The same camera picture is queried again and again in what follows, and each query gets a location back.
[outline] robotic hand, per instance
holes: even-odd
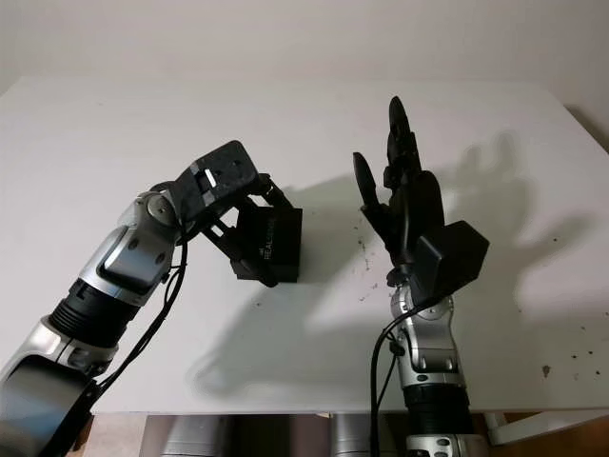
[[[363,156],[356,152],[353,157],[362,212],[383,239],[394,266],[387,284],[395,288],[395,320],[377,341],[372,359],[371,453],[379,455],[376,365],[383,341],[390,339],[409,411],[407,455],[486,455],[484,439],[473,434],[450,331],[450,295],[478,277],[489,243],[464,221],[444,223],[440,186],[434,174],[421,167],[415,135],[397,97],[389,105],[389,125],[389,163],[383,174],[384,186],[392,192],[388,204],[379,203]]]
[[[0,455],[65,455],[93,403],[167,316],[184,279],[187,241],[198,233],[266,286],[277,284],[258,250],[220,219],[232,208],[257,208],[249,195],[260,195],[277,208],[292,208],[237,141],[193,162],[175,181],[138,195],[69,295],[40,320],[0,370]],[[169,280],[175,279],[175,287],[171,293],[167,288],[163,310],[125,362],[98,383],[95,378],[108,368],[128,322],[176,268],[171,265],[175,246],[182,246],[181,263]]]

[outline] black cable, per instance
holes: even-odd
[[[379,354],[385,339],[390,339],[389,335],[393,336],[391,330],[399,325],[405,319],[414,316],[424,308],[412,308],[406,313],[396,317],[391,323],[383,329],[372,351],[370,360],[370,454],[371,457],[380,457],[381,448],[379,445],[379,409],[381,402],[377,399],[377,368],[379,365]]]
[[[174,271],[174,273],[169,278],[167,282],[167,286],[165,288],[165,295],[163,300],[163,307],[159,314],[154,318],[146,332],[140,337],[138,342],[135,344],[135,347],[131,350],[128,356],[125,358],[123,363],[106,379],[104,379],[98,386],[98,395],[97,398],[101,397],[109,387],[114,384],[116,379],[125,371],[128,365],[133,362],[146,348],[154,334],[159,330],[167,315],[171,311],[171,307],[173,306],[176,298],[178,298],[178,293],[180,292],[180,288],[182,287],[182,283],[184,282],[184,277],[187,269],[187,257],[188,257],[188,243],[187,243],[187,234],[184,225],[180,225],[180,233],[183,243],[181,245],[181,253],[180,253],[180,265]]]
[[[393,373],[393,368],[396,366],[396,362],[398,360],[397,355],[393,355],[391,359],[391,365],[389,366],[389,371],[387,372],[387,376],[384,378],[383,388],[381,389],[381,395],[379,395],[379,399],[377,400],[377,410],[381,409],[381,402],[383,401],[384,392],[387,390],[387,386],[389,386],[389,380],[391,379],[391,373]]]

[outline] table surface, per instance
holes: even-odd
[[[394,94],[447,220],[491,242],[481,277],[455,297],[472,408],[609,407],[609,157],[528,84],[21,79],[0,98],[0,363],[138,192],[239,139],[304,208],[300,282],[237,281],[196,239],[177,305],[95,408],[366,410],[370,352],[390,320],[390,263],[358,212],[351,152],[381,180]],[[403,408],[398,383],[384,408]]]

